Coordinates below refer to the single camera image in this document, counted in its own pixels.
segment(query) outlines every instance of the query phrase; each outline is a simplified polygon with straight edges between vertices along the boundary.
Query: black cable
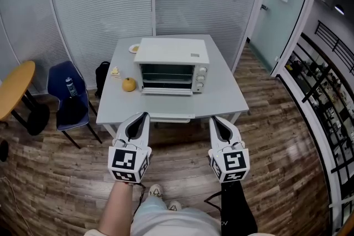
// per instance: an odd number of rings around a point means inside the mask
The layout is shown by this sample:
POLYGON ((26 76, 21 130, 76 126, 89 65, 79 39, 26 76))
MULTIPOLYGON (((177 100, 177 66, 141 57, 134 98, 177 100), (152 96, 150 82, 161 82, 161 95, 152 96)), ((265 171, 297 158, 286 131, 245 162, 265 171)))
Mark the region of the black cable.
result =
POLYGON ((221 192, 222 192, 222 191, 220 191, 220 192, 218 192, 218 193, 215 193, 215 194, 211 195, 209 198, 207 198, 207 199, 204 200, 204 202, 206 202, 207 204, 210 204, 211 206, 217 208, 217 209, 220 211, 220 213, 221 213, 221 208, 218 207, 216 204, 213 204, 213 203, 211 203, 211 202, 209 202, 209 201, 210 201, 212 198, 215 198, 215 197, 221 195, 221 192))
POLYGON ((142 204, 142 201, 143 201, 143 197, 144 197, 144 193, 145 193, 145 189, 146 187, 141 184, 141 183, 138 183, 137 185, 141 186, 142 187, 142 194, 140 195, 140 198, 139 198, 139 205, 137 207, 137 209, 134 211, 134 214, 133 216, 135 216, 135 213, 137 212, 138 208, 140 207, 140 205, 142 204))

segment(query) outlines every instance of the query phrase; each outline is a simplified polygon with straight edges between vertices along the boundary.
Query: water bottle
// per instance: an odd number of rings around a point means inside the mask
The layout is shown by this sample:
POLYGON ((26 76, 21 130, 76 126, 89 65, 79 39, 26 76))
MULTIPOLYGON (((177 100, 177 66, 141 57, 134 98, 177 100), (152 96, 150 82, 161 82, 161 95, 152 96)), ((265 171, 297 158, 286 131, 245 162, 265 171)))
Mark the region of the water bottle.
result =
POLYGON ((70 78, 70 77, 66 78, 65 82, 66 82, 67 88, 69 89, 71 97, 75 97, 77 95, 77 91, 76 91, 75 85, 72 81, 72 78, 70 78))

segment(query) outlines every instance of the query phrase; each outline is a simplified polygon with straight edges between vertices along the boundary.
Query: round wooden table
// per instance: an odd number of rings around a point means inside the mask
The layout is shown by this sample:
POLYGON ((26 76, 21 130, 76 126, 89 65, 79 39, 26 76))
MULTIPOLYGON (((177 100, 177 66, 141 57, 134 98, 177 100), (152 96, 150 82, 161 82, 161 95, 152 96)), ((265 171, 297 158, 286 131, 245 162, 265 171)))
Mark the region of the round wooden table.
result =
POLYGON ((16 67, 0 86, 0 120, 11 113, 30 135, 42 132, 49 120, 49 107, 39 104, 27 90, 34 71, 35 63, 26 61, 16 67), (31 110, 27 122, 14 110, 21 100, 31 110))

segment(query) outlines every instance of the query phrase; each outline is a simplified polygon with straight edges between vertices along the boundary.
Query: human arm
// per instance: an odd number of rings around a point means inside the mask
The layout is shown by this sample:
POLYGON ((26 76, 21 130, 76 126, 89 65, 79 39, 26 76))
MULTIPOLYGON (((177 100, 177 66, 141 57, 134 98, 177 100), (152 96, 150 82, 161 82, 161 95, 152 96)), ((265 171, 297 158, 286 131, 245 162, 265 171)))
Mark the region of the human arm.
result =
POLYGON ((132 223, 133 186, 115 182, 101 216, 98 231, 107 236, 129 236, 132 223))

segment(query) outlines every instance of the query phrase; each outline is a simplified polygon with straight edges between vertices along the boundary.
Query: white table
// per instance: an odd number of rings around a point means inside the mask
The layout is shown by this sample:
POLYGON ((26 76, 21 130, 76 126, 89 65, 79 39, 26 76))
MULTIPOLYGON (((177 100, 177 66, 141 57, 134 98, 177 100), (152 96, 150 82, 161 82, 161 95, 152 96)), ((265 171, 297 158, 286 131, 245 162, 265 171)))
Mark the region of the white table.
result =
POLYGON ((143 95, 137 88, 133 92, 122 90, 122 79, 113 78, 111 70, 117 66, 122 78, 137 78, 133 60, 135 54, 128 51, 132 44, 138 44, 142 37, 125 38, 118 41, 110 69, 103 88, 97 124, 103 124, 115 137, 112 125, 122 123, 138 112, 148 112, 152 122, 186 123, 193 118, 231 114, 234 123, 248 106, 233 74, 223 59, 210 35, 165 35, 161 38, 204 39, 210 65, 204 92, 192 96, 143 95))

